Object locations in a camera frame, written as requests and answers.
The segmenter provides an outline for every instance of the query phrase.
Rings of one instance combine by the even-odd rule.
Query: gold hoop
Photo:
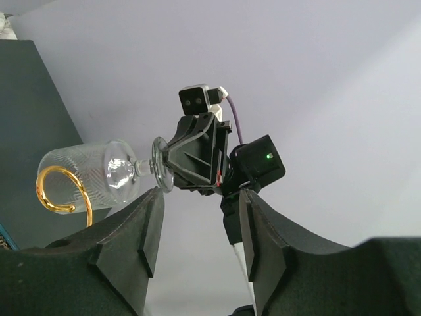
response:
[[[46,209],[49,209],[50,211],[54,211],[54,212],[66,211],[66,212],[71,213],[75,210],[74,205],[54,205],[54,204],[52,204],[51,201],[49,200],[49,198],[47,197],[47,195],[45,194],[44,180],[50,172],[63,173],[65,176],[67,176],[69,179],[71,179],[71,181],[73,181],[73,183],[78,187],[78,189],[79,189],[80,193],[82,194],[82,197],[85,201],[86,227],[91,226],[92,222],[93,222],[92,205],[91,205],[91,200],[89,199],[89,196],[86,192],[86,189],[85,189],[84,185],[82,184],[82,181],[80,181],[78,179],[78,177],[75,176],[70,170],[68,170],[64,167],[50,166],[50,167],[47,167],[47,168],[43,169],[39,173],[39,175],[37,177],[37,181],[36,181],[36,192],[37,192],[37,197],[38,197],[39,201],[41,202],[41,204],[44,205],[44,207]]]

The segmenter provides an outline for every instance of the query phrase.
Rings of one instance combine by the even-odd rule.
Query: robotic arm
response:
[[[273,210],[257,193],[284,176],[281,158],[269,136],[240,140],[228,154],[231,124],[219,106],[227,96],[206,85],[183,89],[185,116],[162,160],[181,190],[222,196],[228,240],[240,246],[255,299],[233,315],[421,315],[421,238],[347,248]],[[143,315],[163,202],[155,188],[46,248],[0,248],[0,314]]]

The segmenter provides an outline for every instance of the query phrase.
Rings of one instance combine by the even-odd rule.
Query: dark green panel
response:
[[[86,214],[58,215],[35,193],[38,163],[82,140],[32,41],[0,40],[0,223],[20,248],[43,247],[86,225]],[[96,211],[94,221],[107,210]]]

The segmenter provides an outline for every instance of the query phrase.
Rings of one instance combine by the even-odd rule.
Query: glass base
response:
[[[158,186],[165,192],[171,192],[174,187],[174,173],[164,165],[163,152],[167,143],[162,137],[157,137],[152,143],[151,168],[157,179]]]

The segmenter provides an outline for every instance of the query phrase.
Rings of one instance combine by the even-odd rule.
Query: cable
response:
[[[244,144],[243,134],[241,133],[241,128],[240,128],[240,125],[239,125],[238,114],[237,114],[237,110],[236,110],[235,105],[234,105],[234,101],[232,101],[232,98],[229,95],[227,95],[226,101],[228,101],[228,103],[230,104],[231,111],[232,111],[232,114],[234,116],[234,122],[235,122],[235,127],[237,128],[237,134],[238,134],[239,143],[240,143],[240,145],[243,145]]]
[[[253,283],[249,282],[249,275],[247,273],[247,264],[245,262],[244,243],[238,242],[238,243],[236,243],[232,246],[233,246],[235,255],[238,258],[238,262],[239,262],[239,265],[241,267],[241,270],[243,271],[245,281],[247,282],[247,287],[249,288],[249,294],[250,294],[250,297],[251,297],[251,301],[253,303],[253,309],[255,310],[255,315],[257,315],[255,289],[254,289]]]

